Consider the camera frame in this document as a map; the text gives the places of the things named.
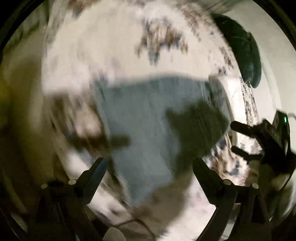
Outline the folded white pants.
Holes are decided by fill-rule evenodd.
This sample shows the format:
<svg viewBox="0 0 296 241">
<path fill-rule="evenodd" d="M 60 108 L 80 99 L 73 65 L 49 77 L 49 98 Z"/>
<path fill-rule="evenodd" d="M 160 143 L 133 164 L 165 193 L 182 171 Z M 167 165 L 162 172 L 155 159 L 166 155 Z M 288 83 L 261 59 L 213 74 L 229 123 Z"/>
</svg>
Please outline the folded white pants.
<svg viewBox="0 0 296 241">
<path fill-rule="evenodd" d="M 245 102 L 239 77 L 236 76 L 210 76 L 210 81 L 219 81 L 227 95 L 233 121 L 247 124 Z"/>
</svg>

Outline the floral bed blanket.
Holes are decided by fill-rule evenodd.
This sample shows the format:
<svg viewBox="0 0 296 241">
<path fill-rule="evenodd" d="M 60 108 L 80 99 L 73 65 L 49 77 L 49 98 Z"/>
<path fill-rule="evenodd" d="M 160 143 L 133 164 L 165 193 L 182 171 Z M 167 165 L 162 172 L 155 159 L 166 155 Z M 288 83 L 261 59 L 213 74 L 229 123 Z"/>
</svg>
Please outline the floral bed blanket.
<svg viewBox="0 0 296 241">
<path fill-rule="evenodd" d="M 89 208 L 118 226 L 127 240 L 195 240 L 211 205 L 192 172 L 157 189 L 139 206 L 126 202 L 99 116 L 96 85 L 135 83 L 156 76 L 239 77 L 247 123 L 257 121 L 252 92 L 212 18 L 186 1 L 55 1 L 47 27 L 42 91 L 55 152 L 70 179 L 98 157 L 108 168 Z M 231 144 L 254 142 L 229 130 L 202 158 L 221 178 L 243 185 L 248 166 Z"/>
</svg>

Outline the dark green bundled blanket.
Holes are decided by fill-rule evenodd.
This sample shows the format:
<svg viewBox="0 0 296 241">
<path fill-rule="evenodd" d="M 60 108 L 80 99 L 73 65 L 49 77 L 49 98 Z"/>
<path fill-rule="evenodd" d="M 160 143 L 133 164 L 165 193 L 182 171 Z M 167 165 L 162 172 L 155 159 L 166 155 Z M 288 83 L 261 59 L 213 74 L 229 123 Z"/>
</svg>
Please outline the dark green bundled blanket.
<svg viewBox="0 0 296 241">
<path fill-rule="evenodd" d="M 261 59 L 252 33 L 228 16 L 212 14 L 211 17 L 231 47 L 243 81 L 257 88 L 261 80 Z"/>
</svg>

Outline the blue denim shorts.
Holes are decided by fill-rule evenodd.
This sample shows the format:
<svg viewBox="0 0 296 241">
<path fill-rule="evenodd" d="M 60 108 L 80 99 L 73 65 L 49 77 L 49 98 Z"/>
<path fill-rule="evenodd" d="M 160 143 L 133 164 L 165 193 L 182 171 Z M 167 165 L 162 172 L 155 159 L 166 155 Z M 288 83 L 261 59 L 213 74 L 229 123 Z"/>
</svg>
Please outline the blue denim shorts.
<svg viewBox="0 0 296 241">
<path fill-rule="evenodd" d="M 139 206 L 186 173 L 229 130 L 227 94 L 218 80 L 156 76 L 96 85 L 95 101 L 126 202 Z"/>
</svg>

